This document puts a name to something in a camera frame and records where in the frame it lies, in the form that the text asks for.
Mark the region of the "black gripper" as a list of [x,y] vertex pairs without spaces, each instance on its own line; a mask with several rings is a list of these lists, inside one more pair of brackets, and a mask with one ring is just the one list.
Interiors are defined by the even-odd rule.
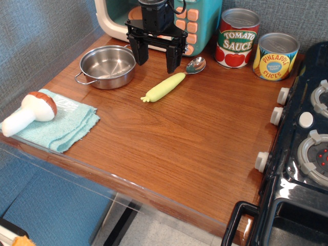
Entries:
[[136,62],[142,66],[149,58],[148,46],[166,49],[168,74],[180,66],[188,34],[175,25],[175,16],[185,13],[186,1],[176,8],[174,1],[139,1],[141,16],[129,17],[127,38]]

